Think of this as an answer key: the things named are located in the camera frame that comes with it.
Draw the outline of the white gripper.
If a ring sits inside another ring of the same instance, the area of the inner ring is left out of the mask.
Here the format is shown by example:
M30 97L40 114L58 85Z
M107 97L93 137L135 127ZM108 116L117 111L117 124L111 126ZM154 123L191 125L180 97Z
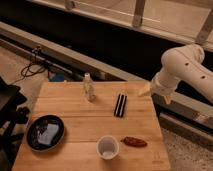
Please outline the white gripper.
M158 72L151 81L151 92L164 96L165 103L169 105L172 101L171 94L176 90L178 79L167 71ZM138 96L150 94L150 84L146 83L138 93Z

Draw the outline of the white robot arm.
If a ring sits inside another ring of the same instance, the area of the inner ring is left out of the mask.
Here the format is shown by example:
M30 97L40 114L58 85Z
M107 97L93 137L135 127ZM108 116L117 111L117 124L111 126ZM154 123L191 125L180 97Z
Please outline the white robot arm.
M161 57L162 68L138 95L159 94L167 104L181 81L189 84L213 104L213 72L202 65L205 52L200 45L171 48Z

